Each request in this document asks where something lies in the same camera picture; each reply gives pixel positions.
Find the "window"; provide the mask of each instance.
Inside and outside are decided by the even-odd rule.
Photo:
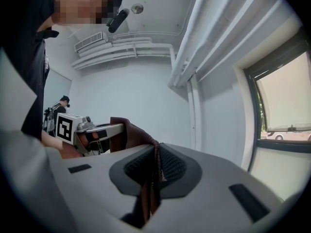
[[[245,70],[255,113],[253,155],[257,147],[311,153],[309,54],[300,31]]]

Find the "window glass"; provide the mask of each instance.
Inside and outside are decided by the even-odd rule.
[[[311,140],[311,65],[306,52],[257,80],[257,87],[262,138]]]

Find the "smoke detector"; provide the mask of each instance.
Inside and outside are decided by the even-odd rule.
[[[135,3],[132,6],[132,11],[134,14],[140,14],[144,10],[144,6],[142,6],[140,3]]]

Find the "black mesh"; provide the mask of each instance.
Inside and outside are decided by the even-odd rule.
[[[184,176],[187,166],[186,163],[177,157],[176,155],[170,153],[164,148],[160,149],[161,163],[163,176],[165,181],[159,183],[159,189],[174,183]]]
[[[124,172],[132,180],[143,186],[147,179],[150,177],[155,166],[154,151],[149,150],[131,162],[127,163],[124,167]]]

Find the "ceiling vent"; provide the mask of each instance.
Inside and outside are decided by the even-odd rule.
[[[99,40],[103,40],[103,32],[96,33],[83,41],[78,42],[77,44],[74,45],[74,50],[78,51],[94,42],[97,42]]]

